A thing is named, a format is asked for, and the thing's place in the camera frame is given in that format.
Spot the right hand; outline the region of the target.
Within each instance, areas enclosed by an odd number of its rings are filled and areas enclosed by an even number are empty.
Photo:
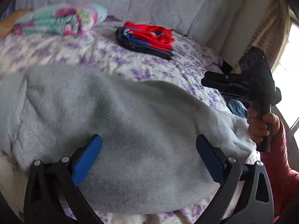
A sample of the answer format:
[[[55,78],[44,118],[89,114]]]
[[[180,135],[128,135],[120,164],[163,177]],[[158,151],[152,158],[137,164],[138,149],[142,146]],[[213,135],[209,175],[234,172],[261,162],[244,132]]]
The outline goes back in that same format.
[[[248,133],[256,144],[260,144],[264,137],[275,136],[279,132],[280,119],[277,115],[268,113],[259,119],[257,112],[251,107],[249,107],[247,113]]]

